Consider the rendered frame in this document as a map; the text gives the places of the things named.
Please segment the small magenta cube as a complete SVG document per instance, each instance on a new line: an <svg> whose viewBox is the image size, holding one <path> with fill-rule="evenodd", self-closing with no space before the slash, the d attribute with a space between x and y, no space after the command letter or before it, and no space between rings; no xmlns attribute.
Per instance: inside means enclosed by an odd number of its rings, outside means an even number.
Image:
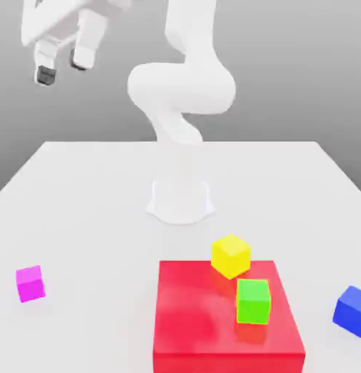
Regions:
<svg viewBox="0 0 361 373"><path fill-rule="evenodd" d="M39 265L16 270L17 292L22 303L46 296Z"/></svg>

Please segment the small green cube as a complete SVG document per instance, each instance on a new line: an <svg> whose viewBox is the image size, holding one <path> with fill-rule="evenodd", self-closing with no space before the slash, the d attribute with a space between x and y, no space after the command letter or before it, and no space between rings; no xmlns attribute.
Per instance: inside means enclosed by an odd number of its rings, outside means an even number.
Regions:
<svg viewBox="0 0 361 373"><path fill-rule="evenodd" d="M237 280L237 323L267 325L271 312L271 292L266 279Z"/></svg>

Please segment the large red box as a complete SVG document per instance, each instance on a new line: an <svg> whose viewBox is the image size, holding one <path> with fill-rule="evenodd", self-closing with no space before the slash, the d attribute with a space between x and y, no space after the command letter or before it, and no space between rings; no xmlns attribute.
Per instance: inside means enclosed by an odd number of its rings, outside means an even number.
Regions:
<svg viewBox="0 0 361 373"><path fill-rule="evenodd" d="M266 279L267 325L236 322L235 280L208 261L161 261L154 322L154 373L302 373L306 352L273 261L245 278Z"/></svg>

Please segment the small yellow cube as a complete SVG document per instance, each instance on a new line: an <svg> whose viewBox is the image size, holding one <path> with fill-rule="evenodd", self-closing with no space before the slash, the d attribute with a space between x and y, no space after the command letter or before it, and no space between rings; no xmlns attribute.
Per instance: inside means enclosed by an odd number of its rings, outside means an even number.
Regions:
<svg viewBox="0 0 361 373"><path fill-rule="evenodd" d="M211 265L231 280L250 269L251 245L236 235L219 239L212 244Z"/></svg>

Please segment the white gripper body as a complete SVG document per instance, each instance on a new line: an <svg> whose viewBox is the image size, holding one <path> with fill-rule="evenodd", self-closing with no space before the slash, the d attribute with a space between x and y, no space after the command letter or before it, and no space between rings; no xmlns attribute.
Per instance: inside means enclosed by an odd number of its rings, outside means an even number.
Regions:
<svg viewBox="0 0 361 373"><path fill-rule="evenodd" d="M46 39L59 48L75 42L97 50L109 20L131 5L132 0L23 0L21 43Z"/></svg>

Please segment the small blue cube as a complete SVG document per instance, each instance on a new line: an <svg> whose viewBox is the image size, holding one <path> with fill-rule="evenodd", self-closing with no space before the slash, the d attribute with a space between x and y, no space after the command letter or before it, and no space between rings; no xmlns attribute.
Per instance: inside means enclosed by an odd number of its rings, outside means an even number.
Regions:
<svg viewBox="0 0 361 373"><path fill-rule="evenodd" d="M349 286L338 298L333 322L361 337L361 289Z"/></svg>

